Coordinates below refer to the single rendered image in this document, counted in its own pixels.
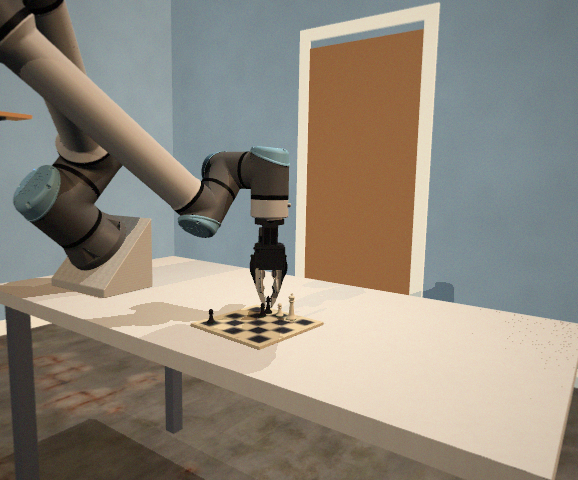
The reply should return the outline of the black and cream chessboard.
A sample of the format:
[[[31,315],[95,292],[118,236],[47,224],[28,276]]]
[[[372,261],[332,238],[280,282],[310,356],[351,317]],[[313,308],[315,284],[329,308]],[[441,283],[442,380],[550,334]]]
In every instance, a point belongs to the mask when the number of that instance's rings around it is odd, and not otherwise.
[[[277,317],[278,310],[272,308],[271,314],[260,317],[260,307],[253,305],[215,316],[213,324],[208,324],[207,318],[190,323],[190,326],[260,350],[324,325],[324,322],[295,314],[296,320],[286,320],[289,313],[282,311],[283,316]]]

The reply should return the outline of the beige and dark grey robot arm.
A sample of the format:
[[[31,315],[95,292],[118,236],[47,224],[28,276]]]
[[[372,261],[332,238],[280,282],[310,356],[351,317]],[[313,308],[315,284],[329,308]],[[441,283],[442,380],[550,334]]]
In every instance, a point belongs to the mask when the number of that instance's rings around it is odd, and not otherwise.
[[[124,223],[94,205],[122,166],[197,237],[215,235],[240,189],[251,189],[251,217],[288,217],[286,149],[211,153],[195,178],[87,77],[65,1],[0,0],[0,63],[43,97],[58,132],[58,159],[30,172],[13,204],[79,270],[107,262],[125,239]]]

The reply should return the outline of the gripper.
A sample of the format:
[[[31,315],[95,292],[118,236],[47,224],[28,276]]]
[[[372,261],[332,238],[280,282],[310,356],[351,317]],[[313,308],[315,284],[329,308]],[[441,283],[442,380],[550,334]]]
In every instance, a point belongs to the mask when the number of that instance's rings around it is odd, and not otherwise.
[[[272,270],[273,293],[271,295],[271,308],[276,302],[280,292],[283,279],[287,273],[287,261],[284,244],[278,243],[278,225],[284,225],[284,219],[266,221],[255,218],[255,224],[262,225],[262,241],[255,243],[253,249],[254,255],[251,254],[250,273],[252,275],[257,293],[261,303],[265,304],[263,280],[265,270]]]

